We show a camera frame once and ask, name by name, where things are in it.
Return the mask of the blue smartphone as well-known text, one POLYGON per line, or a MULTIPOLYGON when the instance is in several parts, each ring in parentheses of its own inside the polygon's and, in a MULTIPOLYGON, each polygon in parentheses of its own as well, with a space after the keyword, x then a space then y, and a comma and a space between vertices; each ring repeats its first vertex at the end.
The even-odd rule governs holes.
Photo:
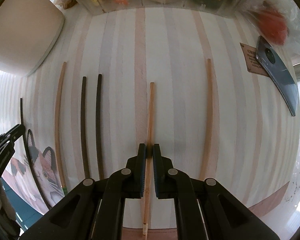
POLYGON ((299 103, 297 84, 277 52, 261 35, 258 37, 255 58, 279 90, 291 115, 296 116, 299 103))

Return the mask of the cream utensil holder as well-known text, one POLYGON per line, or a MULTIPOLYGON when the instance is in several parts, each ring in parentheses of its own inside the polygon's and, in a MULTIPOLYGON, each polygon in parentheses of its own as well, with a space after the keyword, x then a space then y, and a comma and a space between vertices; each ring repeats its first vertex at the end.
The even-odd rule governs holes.
POLYGON ((50 0, 0 0, 0 70, 28 76, 46 59, 64 25, 50 0))

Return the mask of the brown label card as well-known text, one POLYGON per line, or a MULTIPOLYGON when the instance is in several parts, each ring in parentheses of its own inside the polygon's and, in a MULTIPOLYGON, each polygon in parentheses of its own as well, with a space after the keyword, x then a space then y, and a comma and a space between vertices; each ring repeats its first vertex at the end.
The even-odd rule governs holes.
POLYGON ((244 43, 240 43, 240 46, 243 51, 248 72, 268 77, 269 75, 256 60, 256 48, 244 43))

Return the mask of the red plastic bag item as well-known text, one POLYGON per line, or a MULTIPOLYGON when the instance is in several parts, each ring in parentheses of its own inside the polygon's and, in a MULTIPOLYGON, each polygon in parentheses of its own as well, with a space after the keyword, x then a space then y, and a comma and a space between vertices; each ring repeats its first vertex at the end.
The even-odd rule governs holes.
POLYGON ((284 16, 274 7, 261 8, 252 12, 262 36, 271 44, 282 46, 288 37, 288 26, 284 16))

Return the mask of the light wooden chopstick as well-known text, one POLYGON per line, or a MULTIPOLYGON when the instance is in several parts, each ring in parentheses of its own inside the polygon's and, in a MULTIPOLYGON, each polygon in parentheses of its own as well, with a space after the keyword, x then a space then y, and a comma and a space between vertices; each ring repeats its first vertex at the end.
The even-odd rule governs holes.
POLYGON ((149 214, 151 210, 151 165, 152 165, 152 146, 154 137, 154 96, 155 96, 155 83, 150 83, 149 90, 149 105, 148 105, 148 124, 147 124, 147 155, 146 155, 146 170, 145 170, 145 190, 144 190, 144 207, 143 207, 143 227, 142 239, 147 239, 149 214))
POLYGON ((61 98, 62 98, 62 87, 63 80, 65 75, 66 62, 63 62, 61 73, 58 80, 56 102, 55 102, 55 117, 54 117, 54 131, 55 131, 55 147, 56 147, 56 160, 57 168, 59 172, 59 178, 61 182, 61 188, 64 195, 66 196, 68 191, 66 188, 65 176, 62 165, 62 156, 61 156, 61 141, 60 141, 60 114, 61 114, 61 98))
POLYGON ((206 61, 207 74, 207 109, 206 109, 206 131, 203 148, 202 167, 200 169, 200 180, 207 177, 209 157, 211 152, 212 127, 213 127, 213 84, 212 84, 212 62, 206 61))

